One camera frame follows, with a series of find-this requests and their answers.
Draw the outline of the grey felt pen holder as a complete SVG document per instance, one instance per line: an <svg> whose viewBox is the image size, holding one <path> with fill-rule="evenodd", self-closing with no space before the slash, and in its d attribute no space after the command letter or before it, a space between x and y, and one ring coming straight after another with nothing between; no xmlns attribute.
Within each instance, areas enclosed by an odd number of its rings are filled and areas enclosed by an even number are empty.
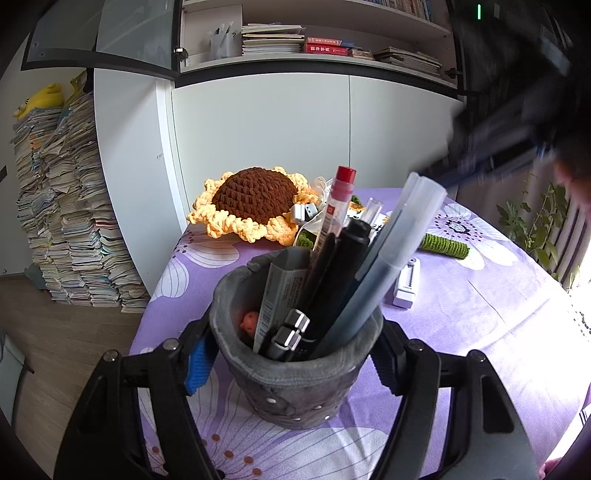
<svg viewBox="0 0 591 480"><path fill-rule="evenodd" d="M305 340L277 360L253 352L240 339L239 323L262 305L267 274L278 255L253 257L225 274L214 288L208 320L221 355L256 414L290 430L311 429L339 413L379 339L384 317L376 309L349 343L324 357L308 357Z"/></svg>

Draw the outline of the black marker pen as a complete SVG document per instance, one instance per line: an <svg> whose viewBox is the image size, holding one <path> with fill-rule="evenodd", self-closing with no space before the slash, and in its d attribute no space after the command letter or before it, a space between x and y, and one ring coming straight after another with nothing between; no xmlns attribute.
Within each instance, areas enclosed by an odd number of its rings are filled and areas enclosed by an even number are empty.
<svg viewBox="0 0 591 480"><path fill-rule="evenodd" d="M273 330L273 337L267 342L267 358L287 362L311 357L342 309L370 245L369 234L367 223L352 219L338 235L329 235L297 306Z"/></svg>

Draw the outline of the blue pen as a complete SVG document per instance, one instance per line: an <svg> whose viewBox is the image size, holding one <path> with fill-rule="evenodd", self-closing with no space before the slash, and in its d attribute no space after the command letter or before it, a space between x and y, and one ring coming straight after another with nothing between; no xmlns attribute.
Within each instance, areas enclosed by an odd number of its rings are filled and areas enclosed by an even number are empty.
<svg viewBox="0 0 591 480"><path fill-rule="evenodd" d="M390 221L356 272L355 291L312 359L342 348L363 327L418 249L446 195L437 182L415 173L409 176Z"/></svg>

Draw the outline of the red gel pen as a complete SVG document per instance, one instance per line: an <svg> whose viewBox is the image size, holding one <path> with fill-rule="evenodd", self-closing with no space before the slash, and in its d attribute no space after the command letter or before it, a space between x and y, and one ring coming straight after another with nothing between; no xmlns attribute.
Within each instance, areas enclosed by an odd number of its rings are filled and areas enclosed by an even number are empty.
<svg viewBox="0 0 591 480"><path fill-rule="evenodd" d="M339 166L334 178L329 180L328 196L325 201L324 213L322 213L322 225L318 232L317 241L311 251L311 267L315 267L318 258L321 257L322 249L328 242L331 234L339 234L349 210L349 202L353 196L355 186L356 170L346 166Z"/></svg>

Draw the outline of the pink patterned pen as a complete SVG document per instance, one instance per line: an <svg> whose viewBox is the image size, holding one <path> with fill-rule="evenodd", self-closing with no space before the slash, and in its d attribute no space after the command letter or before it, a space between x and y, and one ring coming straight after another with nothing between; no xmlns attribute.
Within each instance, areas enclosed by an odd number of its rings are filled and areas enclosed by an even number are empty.
<svg viewBox="0 0 591 480"><path fill-rule="evenodd" d="M367 202L365 210L363 210L363 213L360 216L360 221L363 221L370 226L370 240L374 239L380 229L381 223L379 222L379 217L383 207L384 204L380 200L371 197Z"/></svg>

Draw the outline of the purple floral tablecloth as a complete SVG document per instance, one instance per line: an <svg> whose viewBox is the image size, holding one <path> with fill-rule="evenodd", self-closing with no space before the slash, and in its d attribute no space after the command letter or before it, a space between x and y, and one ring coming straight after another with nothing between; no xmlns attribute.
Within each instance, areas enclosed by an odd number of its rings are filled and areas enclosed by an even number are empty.
<svg viewBox="0 0 591 480"><path fill-rule="evenodd" d="M276 249L191 226L131 347L158 479L534 479L585 404L563 288L435 182Z"/></svg>

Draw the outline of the white bookshelf cabinet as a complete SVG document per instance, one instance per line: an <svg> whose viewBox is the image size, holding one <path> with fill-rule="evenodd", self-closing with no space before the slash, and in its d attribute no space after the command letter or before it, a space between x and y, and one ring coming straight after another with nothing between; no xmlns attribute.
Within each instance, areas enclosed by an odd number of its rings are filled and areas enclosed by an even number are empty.
<svg viewBox="0 0 591 480"><path fill-rule="evenodd" d="M112 205L135 267L153 290L207 179L280 166L314 179L342 165L360 187L398 187L442 150L459 85L394 65L320 54L207 60L215 26L303 25L314 37L368 50L389 46L458 65L450 5L426 18L363 1L182 1L180 46L189 69L174 80L94 73L98 145Z"/></svg>

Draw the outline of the pile of stacked books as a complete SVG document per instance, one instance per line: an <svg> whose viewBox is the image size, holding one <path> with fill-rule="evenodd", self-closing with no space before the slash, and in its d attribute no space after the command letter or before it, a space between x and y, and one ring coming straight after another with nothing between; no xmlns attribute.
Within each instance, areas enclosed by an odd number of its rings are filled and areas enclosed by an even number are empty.
<svg viewBox="0 0 591 480"><path fill-rule="evenodd" d="M13 130L17 218L51 299L143 312L149 295L107 191L92 94L35 108Z"/></svg>

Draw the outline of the green potted plant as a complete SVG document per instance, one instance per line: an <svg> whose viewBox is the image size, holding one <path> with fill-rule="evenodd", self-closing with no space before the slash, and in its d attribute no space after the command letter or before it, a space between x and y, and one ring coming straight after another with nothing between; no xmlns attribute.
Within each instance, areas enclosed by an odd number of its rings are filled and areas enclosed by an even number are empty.
<svg viewBox="0 0 591 480"><path fill-rule="evenodd" d="M501 231L554 280L561 281L559 237L570 210L566 188L530 172L517 199L496 205Z"/></svg>

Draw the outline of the crochet sunflower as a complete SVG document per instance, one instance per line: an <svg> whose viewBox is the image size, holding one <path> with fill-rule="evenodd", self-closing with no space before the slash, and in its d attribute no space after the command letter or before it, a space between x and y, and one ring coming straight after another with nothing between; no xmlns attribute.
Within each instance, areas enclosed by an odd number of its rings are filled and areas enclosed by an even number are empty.
<svg viewBox="0 0 591 480"><path fill-rule="evenodd" d="M297 226L290 220L294 203L318 200L301 173L280 166L250 167L221 178L207 179L204 192L192 203L187 221L204 224L213 239L235 234L245 242L266 239L283 246L294 244Z"/></svg>

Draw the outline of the red book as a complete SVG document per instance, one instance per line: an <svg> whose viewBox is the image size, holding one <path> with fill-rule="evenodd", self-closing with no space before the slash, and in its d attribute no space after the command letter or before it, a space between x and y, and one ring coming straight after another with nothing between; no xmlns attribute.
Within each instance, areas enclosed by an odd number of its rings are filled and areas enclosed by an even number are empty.
<svg viewBox="0 0 591 480"><path fill-rule="evenodd" d="M307 54L322 54L335 56L348 56L349 49L341 46L322 45L322 44L304 44L304 53Z"/></svg>

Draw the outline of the clear pen cup on shelf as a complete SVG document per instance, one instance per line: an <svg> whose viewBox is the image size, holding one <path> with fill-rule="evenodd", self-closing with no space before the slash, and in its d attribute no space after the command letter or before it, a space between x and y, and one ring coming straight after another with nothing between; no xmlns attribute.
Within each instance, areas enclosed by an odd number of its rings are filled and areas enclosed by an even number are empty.
<svg viewBox="0 0 591 480"><path fill-rule="evenodd" d="M230 58L233 48L233 23L228 25L221 24L211 34L211 49L209 50L209 59L219 60Z"/></svg>

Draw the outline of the yellow plush toy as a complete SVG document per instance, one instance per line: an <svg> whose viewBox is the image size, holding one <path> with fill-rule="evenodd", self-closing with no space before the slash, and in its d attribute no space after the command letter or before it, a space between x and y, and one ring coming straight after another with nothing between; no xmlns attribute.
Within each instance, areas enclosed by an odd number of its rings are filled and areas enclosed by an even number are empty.
<svg viewBox="0 0 591 480"><path fill-rule="evenodd" d="M13 117L21 120L33 109L57 108L63 104L62 86L58 83L52 83L27 98L13 113Z"/></svg>

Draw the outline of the left glass cabinet door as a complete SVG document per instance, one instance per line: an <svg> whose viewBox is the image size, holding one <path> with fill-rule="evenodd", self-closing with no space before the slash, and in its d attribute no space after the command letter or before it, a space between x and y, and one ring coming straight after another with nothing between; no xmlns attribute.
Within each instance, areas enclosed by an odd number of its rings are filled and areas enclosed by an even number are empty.
<svg viewBox="0 0 591 480"><path fill-rule="evenodd" d="M80 67L173 80L186 57L180 0L58 0L30 33L21 68Z"/></svg>

